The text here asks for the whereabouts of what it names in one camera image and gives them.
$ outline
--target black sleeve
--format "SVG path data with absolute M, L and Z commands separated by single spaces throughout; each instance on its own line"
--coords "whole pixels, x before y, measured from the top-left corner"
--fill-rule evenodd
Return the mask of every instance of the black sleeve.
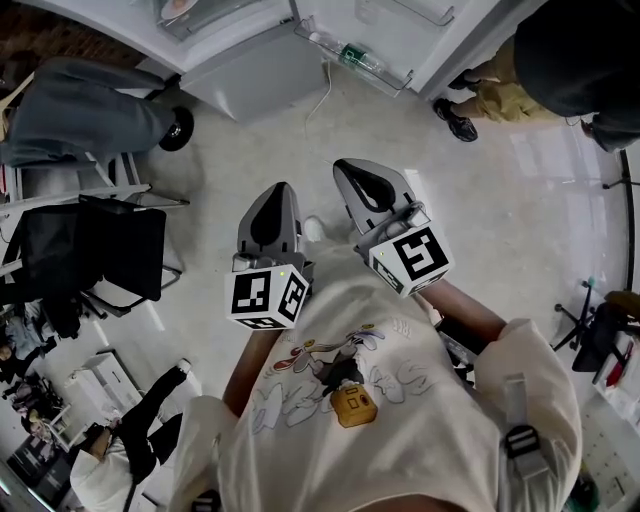
M 608 152 L 623 149 L 640 139 L 640 88 L 621 90 L 607 98 L 593 117 L 593 136 Z

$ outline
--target red object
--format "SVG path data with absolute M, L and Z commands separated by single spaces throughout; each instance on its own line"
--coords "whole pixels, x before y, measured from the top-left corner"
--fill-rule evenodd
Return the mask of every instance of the red object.
M 633 341 L 629 342 L 629 345 L 627 346 L 627 352 L 624 355 L 625 361 L 628 361 L 629 357 L 631 357 L 632 350 L 633 350 Z M 613 367 L 613 370 L 611 370 L 611 373 L 607 376 L 607 382 L 606 382 L 607 387 L 615 386 L 616 384 L 618 384 L 618 382 L 620 382 L 620 377 L 622 377 L 623 372 L 624 372 L 624 368 L 620 364 L 620 361 L 618 361 L 616 365 Z

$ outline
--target hand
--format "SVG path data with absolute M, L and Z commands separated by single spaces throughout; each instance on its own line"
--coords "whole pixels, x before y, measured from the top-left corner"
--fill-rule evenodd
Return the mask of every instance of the hand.
M 580 128 L 582 128 L 582 133 L 584 133 L 587 138 L 593 140 L 593 126 L 591 123 L 585 123 L 580 120 Z

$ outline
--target black pants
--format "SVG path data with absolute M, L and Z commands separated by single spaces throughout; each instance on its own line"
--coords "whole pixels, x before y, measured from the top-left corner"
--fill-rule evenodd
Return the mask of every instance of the black pants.
M 171 418 L 148 438 L 147 434 L 162 402 L 186 378 L 186 374 L 180 369 L 171 368 L 156 381 L 142 401 L 124 415 L 122 423 L 113 433 L 124 444 L 129 458 L 129 470 L 136 485 L 151 474 L 156 466 L 156 459 L 164 464 L 178 444 L 182 414 Z

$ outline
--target white cable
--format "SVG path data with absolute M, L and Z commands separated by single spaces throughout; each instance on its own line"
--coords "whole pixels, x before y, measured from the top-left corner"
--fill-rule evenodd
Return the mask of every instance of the white cable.
M 309 119 L 311 119 L 311 116 L 313 116 L 313 114 L 315 114 L 318 111 L 318 109 L 324 103 L 324 100 L 326 100 L 329 97 L 329 94 L 331 94 L 331 61 L 330 60 L 327 61 L 327 78 L 329 80 L 329 89 L 327 89 L 326 94 L 322 97 L 322 99 L 318 102 L 318 104 L 315 106 L 315 108 L 311 111 L 311 113 L 304 120 L 304 139 L 307 142 L 307 151 L 309 152 L 310 155 L 318 157 L 320 160 L 322 160 L 323 162 L 325 162 L 325 163 L 327 163 L 329 165 L 333 165 L 332 162 L 329 162 L 328 160 L 325 160 L 324 158 L 322 158 L 322 156 L 320 156 L 318 153 L 316 153 L 313 150 L 313 148 L 311 147 L 311 144 L 309 143 L 309 136 L 307 135 L 307 124 L 309 123 Z

